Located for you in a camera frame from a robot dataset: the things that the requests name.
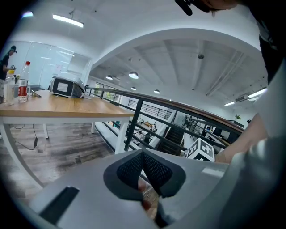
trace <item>black metal railing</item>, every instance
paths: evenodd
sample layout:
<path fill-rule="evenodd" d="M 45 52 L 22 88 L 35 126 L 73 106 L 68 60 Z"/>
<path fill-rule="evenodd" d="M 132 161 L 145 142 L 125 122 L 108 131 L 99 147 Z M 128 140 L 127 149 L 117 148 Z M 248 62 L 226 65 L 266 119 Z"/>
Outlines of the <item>black metal railing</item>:
<path fill-rule="evenodd" d="M 137 102 L 134 100 L 129 100 L 128 106 L 136 108 Z M 172 114 L 172 112 L 170 112 L 170 111 L 163 110 L 163 109 L 160 109 L 158 107 L 151 106 L 151 105 L 147 105 L 145 103 L 142 104 L 141 111 L 146 112 L 146 113 L 150 113 L 156 117 L 160 117 L 160 118 L 163 118 L 166 120 L 168 120 L 168 118 Z"/>
<path fill-rule="evenodd" d="M 94 90 L 94 88 L 88 88 L 88 89 L 86 89 L 86 93 L 91 95 L 92 94 L 91 93 L 92 90 Z M 204 116 L 203 114 L 198 113 L 198 112 L 196 113 L 196 112 L 194 112 L 192 110 L 185 110 L 185 109 L 179 107 L 177 104 L 172 104 L 172 103 L 169 103 L 169 102 L 161 102 L 157 98 L 152 99 L 151 97 L 147 97 L 147 96 L 144 96 L 144 95 L 135 94 L 135 93 L 129 93 L 129 92 L 125 92 L 125 91 L 119 91 L 119 90 L 114 91 L 114 90 L 110 90 L 110 89 L 99 89 L 99 88 L 96 88 L 96 90 L 101 90 L 101 95 L 100 96 L 96 95 L 96 96 L 100 97 L 101 99 L 104 99 L 104 100 L 106 100 L 106 101 L 108 101 L 108 102 L 110 102 L 110 103 L 112 103 L 112 104 L 114 104 L 116 106 L 122 106 L 122 107 L 127 108 L 127 109 L 129 109 L 129 110 L 134 112 L 133 119 L 132 119 L 132 121 L 130 121 L 130 126 L 128 127 L 128 130 L 127 130 L 127 135 L 126 135 L 127 136 L 127 140 L 124 141 L 126 143 L 125 144 L 125 148 L 124 148 L 125 151 L 128 151 L 129 148 L 134 149 L 134 147 L 132 147 L 131 144 L 130 144 L 132 139 L 137 140 L 138 142 L 140 142 L 143 146 L 145 146 L 147 148 L 155 149 L 154 147 L 150 146 L 148 143 L 146 143 L 145 141 L 137 138 L 134 135 L 135 127 L 141 128 L 142 130 L 146 131 L 147 133 L 149 133 L 153 137 L 157 137 L 160 140 L 160 142 L 166 142 L 166 143 L 172 145 L 173 147 L 178 147 L 181 150 L 186 150 L 186 148 L 184 146 L 178 145 L 178 144 L 172 142 L 171 140 L 166 139 L 163 136 L 158 135 L 157 133 L 154 133 L 153 131 L 149 130 L 147 127 L 143 128 L 142 126 L 140 126 L 137 123 L 137 121 L 139 119 L 139 115 L 147 116 L 147 117 L 149 117 L 149 118 L 151 118 L 153 120 L 156 120 L 159 123 L 165 124 L 167 126 L 166 129 L 169 128 L 169 127 L 178 129 L 179 131 L 181 131 L 183 133 L 187 133 L 190 136 L 195 137 L 195 138 L 201 138 L 204 141 L 208 142 L 209 144 L 211 144 L 213 146 L 217 146 L 217 147 L 222 148 L 222 149 L 225 149 L 228 145 L 226 143 L 224 143 L 224 142 L 221 142 L 221 143 L 215 142 L 215 141 L 213 141 L 211 139 L 208 139 L 208 138 L 205 138 L 203 136 L 204 130 L 206 129 L 207 125 L 211 125 L 213 127 L 219 127 L 222 130 L 225 130 L 225 131 L 228 131 L 228 132 L 233 132 L 233 133 L 238 134 L 238 135 L 240 135 L 241 132 L 242 132 L 242 131 L 238 131 L 237 128 L 235 128 L 234 126 L 231 127 L 231 124 L 228 124 L 228 125 L 223 124 L 223 123 L 219 122 L 218 120 L 215 120 L 215 119 L 212 119 L 212 118 L 208 117 L 207 115 Z M 123 96 L 127 96 L 127 97 L 130 97 L 130 98 L 135 98 L 135 99 L 138 99 L 138 102 L 136 102 L 136 106 L 133 106 L 133 108 L 132 108 L 130 106 L 126 106 L 126 105 L 120 104 L 118 102 L 115 102 L 113 100 L 110 100 L 110 99 L 107 99 L 107 98 L 103 97 L 104 92 L 114 93 L 115 96 L 116 95 L 123 95 Z M 198 118 L 198 119 L 203 119 L 204 121 L 189 119 L 189 124 L 191 124 L 191 127 L 189 129 L 185 128 L 185 127 L 181 127 L 181 126 L 178 126 L 178 125 L 174 124 L 175 116 L 172 119 L 172 122 L 169 123 L 169 122 L 167 122 L 164 119 L 160 119 L 160 117 L 158 116 L 158 112 L 157 113 L 151 113 L 150 112 L 149 114 L 146 113 L 147 109 L 146 109 L 146 107 L 144 109 L 144 106 L 143 106 L 144 105 L 144 103 L 143 103 L 144 101 L 145 102 L 151 102 L 151 103 L 154 103 L 154 104 L 157 104 L 157 105 L 160 105 L 160 106 L 164 106 L 166 108 L 173 109 L 173 110 L 175 110 L 175 116 L 177 115 L 177 112 L 179 111 L 179 112 L 182 112 L 182 113 L 184 113 L 186 115 L 190 115 L 191 117 L 195 117 L 195 118 Z M 197 126 L 197 123 L 205 124 L 205 126 L 203 128 L 203 131 L 201 133 L 195 129 L 196 126 Z M 118 135 L 115 131 L 112 130 L 112 127 L 110 125 L 106 124 L 106 127 L 108 127 L 111 130 L 111 132 L 113 132 L 115 135 Z"/>

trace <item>black mesh pad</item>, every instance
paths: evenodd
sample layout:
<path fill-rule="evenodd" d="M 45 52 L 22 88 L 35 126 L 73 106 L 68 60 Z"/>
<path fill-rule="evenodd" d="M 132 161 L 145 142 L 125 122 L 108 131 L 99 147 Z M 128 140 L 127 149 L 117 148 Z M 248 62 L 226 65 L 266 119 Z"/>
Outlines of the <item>black mesh pad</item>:
<path fill-rule="evenodd" d="M 185 172 L 180 166 L 148 150 L 134 151 L 111 164 L 104 172 L 104 182 L 121 199 L 143 200 L 138 191 L 138 178 L 142 170 L 162 197 L 175 195 L 185 182 Z"/>

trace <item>red bottle label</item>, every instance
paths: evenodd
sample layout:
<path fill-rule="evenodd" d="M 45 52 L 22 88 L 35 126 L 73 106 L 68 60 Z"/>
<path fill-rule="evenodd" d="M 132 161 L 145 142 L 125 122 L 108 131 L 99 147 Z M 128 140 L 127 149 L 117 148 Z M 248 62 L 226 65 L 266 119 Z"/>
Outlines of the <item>red bottle label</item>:
<path fill-rule="evenodd" d="M 18 96 L 27 96 L 27 87 L 18 87 Z"/>

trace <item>small plant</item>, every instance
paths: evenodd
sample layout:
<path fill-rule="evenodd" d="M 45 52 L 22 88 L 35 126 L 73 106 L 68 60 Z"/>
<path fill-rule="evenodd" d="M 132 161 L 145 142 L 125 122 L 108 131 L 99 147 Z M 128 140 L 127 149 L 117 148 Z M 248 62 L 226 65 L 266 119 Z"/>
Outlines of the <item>small plant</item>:
<path fill-rule="evenodd" d="M 241 117 L 239 115 L 236 115 L 236 119 L 241 120 Z"/>

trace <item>ceiling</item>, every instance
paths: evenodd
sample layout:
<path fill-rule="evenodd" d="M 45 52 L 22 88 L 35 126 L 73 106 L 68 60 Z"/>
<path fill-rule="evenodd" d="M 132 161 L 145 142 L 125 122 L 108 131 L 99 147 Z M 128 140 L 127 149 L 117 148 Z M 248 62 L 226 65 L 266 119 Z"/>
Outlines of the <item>ceiling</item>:
<path fill-rule="evenodd" d="M 116 76 L 112 83 L 127 90 L 134 86 L 151 94 L 160 89 L 164 98 L 170 88 L 176 94 L 190 90 L 225 104 L 266 86 L 259 31 L 244 6 L 215 17 L 195 7 L 188 17 L 174 0 L 42 0 L 31 10 L 34 17 L 20 21 L 12 40 L 88 56 L 91 76 Z M 72 17 L 84 28 L 53 20 L 52 14 Z M 131 71 L 138 80 L 128 77 Z M 246 101 L 233 107 L 249 106 Z"/>
<path fill-rule="evenodd" d="M 137 72 L 139 79 L 130 78 L 131 71 Z M 162 40 L 134 47 L 98 65 L 90 75 L 127 90 L 140 88 L 138 93 L 144 93 L 144 88 L 150 86 L 160 89 L 162 85 L 193 90 L 222 104 L 267 85 L 261 59 L 255 60 L 225 45 L 195 39 Z M 105 78 L 107 75 L 116 78 L 110 81 Z M 168 91 L 164 93 L 161 95 L 167 97 Z M 236 108 L 249 106 L 252 103 L 245 101 Z"/>

